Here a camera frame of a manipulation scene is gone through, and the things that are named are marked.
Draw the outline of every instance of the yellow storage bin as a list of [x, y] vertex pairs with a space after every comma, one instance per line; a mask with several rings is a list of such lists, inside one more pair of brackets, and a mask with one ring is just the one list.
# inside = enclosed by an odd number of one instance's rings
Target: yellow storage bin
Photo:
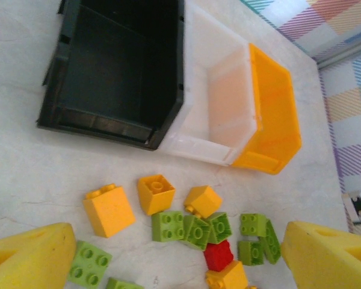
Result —
[[289, 71], [250, 44], [257, 131], [234, 167], [279, 173], [301, 148]]

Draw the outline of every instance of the black storage bin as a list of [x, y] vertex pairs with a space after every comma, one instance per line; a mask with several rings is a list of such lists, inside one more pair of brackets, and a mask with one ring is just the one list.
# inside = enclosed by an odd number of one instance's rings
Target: black storage bin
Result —
[[183, 0], [63, 0], [38, 126], [157, 149], [183, 101]]

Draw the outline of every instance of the green block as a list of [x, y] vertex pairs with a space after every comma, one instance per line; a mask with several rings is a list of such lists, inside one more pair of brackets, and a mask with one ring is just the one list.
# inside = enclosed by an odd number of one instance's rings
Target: green block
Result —
[[271, 264], [275, 264], [281, 257], [281, 246], [269, 219], [267, 219], [266, 222], [266, 237], [260, 237], [259, 240], [261, 241], [262, 247], [265, 251], [266, 259]]
[[211, 231], [210, 225], [196, 216], [185, 216], [184, 225], [185, 238], [182, 242], [193, 249], [206, 250]]
[[241, 214], [241, 234], [266, 237], [266, 220], [262, 214]]
[[144, 289], [144, 287], [134, 283], [109, 278], [106, 289]]
[[239, 241], [238, 260], [247, 266], [262, 265], [264, 263], [262, 244], [258, 241]]
[[181, 211], [157, 213], [151, 216], [152, 240], [168, 242], [184, 237], [183, 214]]
[[85, 288], [97, 288], [112, 257], [90, 243], [78, 241], [68, 281]]
[[214, 213], [206, 219], [206, 222], [211, 226], [209, 243], [219, 244], [232, 235], [226, 213]]

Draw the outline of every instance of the white table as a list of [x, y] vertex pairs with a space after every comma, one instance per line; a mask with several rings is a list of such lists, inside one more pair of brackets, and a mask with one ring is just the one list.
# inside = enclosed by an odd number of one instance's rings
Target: white table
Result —
[[[228, 212], [234, 231], [233, 252], [243, 212], [266, 214], [281, 241], [291, 220], [347, 229], [316, 64], [239, 0], [196, 3], [291, 71], [303, 147], [279, 175], [37, 129], [45, 90], [40, 85], [61, 23], [59, 1], [0, 0], [0, 238], [69, 222], [77, 239], [114, 256], [99, 288], [110, 276], [146, 289], [207, 288], [201, 252], [178, 242], [151, 241], [151, 221], [140, 209], [136, 183], [157, 173], [176, 187], [173, 210], [182, 209], [193, 186], [209, 184], [223, 197], [221, 210]], [[105, 239], [93, 234], [81, 200], [111, 182], [124, 186], [137, 222]], [[282, 259], [245, 269], [251, 284], [262, 289], [295, 288]]]

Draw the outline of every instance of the plastic bin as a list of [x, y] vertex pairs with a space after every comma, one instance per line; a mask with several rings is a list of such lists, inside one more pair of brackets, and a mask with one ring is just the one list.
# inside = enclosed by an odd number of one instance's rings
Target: plastic bin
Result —
[[257, 130], [249, 43], [192, 2], [185, 13], [184, 105], [159, 150], [228, 166]]
[[63, 0], [39, 127], [156, 149], [183, 103], [183, 0]]
[[279, 173], [301, 148], [289, 71], [250, 45], [257, 131], [232, 164]]

